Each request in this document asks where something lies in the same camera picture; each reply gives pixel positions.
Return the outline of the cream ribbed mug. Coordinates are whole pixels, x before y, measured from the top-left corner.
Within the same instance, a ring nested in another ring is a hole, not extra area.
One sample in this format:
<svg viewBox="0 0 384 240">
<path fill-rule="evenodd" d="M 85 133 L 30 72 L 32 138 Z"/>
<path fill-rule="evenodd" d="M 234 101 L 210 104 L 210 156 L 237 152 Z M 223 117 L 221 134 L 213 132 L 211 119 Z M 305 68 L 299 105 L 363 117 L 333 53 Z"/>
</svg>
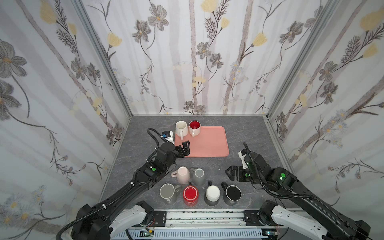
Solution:
<svg viewBox="0 0 384 240">
<path fill-rule="evenodd" d="M 189 134 L 188 124 L 185 121 L 176 123 L 176 135 L 183 140 Z"/>
</svg>

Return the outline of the white mug red inside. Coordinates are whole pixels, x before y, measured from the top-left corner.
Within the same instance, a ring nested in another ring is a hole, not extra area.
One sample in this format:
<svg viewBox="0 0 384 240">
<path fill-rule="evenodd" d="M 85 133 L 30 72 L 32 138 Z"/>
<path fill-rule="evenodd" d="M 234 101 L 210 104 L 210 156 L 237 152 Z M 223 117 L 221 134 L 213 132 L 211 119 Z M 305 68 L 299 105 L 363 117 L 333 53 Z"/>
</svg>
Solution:
<svg viewBox="0 0 384 240">
<path fill-rule="evenodd" d="M 191 121 L 189 123 L 189 132 L 192 137 L 196 137 L 201 132 L 201 123 L 199 121 Z"/>
</svg>

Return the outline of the black mug white rim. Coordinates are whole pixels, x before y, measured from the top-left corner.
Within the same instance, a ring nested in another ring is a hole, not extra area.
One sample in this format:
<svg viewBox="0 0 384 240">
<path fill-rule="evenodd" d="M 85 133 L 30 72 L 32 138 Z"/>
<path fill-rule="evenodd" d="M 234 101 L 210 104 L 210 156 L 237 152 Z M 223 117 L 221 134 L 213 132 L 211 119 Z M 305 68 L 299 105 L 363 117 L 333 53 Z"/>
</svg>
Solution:
<svg viewBox="0 0 384 240">
<path fill-rule="evenodd" d="M 242 192 L 238 186 L 229 185 L 226 182 L 222 182 L 221 187 L 224 190 L 224 202 L 228 206 L 234 206 L 241 199 Z"/>
</svg>

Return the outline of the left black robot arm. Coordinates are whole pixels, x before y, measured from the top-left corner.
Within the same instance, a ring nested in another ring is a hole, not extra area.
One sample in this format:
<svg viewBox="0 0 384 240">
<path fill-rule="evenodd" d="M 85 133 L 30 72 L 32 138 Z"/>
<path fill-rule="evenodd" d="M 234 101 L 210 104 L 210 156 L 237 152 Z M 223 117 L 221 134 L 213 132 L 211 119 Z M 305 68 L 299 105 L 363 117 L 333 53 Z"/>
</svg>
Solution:
<svg viewBox="0 0 384 240">
<path fill-rule="evenodd" d="M 57 240 L 69 229 L 73 240 L 110 240 L 118 233 L 113 226 L 125 207 L 143 192 L 152 188 L 166 175 L 176 159 L 190 155 L 190 141 L 175 146 L 165 141 L 149 156 L 143 166 L 135 170 L 131 181 L 104 201 L 93 207 L 88 204 L 79 209 L 74 221 L 64 226 L 56 235 Z"/>
</svg>

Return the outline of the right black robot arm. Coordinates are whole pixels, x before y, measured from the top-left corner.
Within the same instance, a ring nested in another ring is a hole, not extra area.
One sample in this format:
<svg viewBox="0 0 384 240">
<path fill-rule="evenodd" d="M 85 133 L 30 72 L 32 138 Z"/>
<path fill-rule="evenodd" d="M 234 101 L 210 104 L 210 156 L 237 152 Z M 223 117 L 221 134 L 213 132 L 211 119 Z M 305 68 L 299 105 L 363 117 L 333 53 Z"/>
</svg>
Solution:
<svg viewBox="0 0 384 240">
<path fill-rule="evenodd" d="M 283 225 L 312 240 L 368 240 L 371 227 L 338 212 L 312 193 L 294 174 L 284 168 L 271 168 L 264 158 L 248 149 L 239 152 L 240 166 L 230 166 L 226 175 L 232 181 L 260 184 L 276 199 L 290 200 L 309 214 L 309 220 L 274 201 L 265 201 L 251 223 Z"/>
</svg>

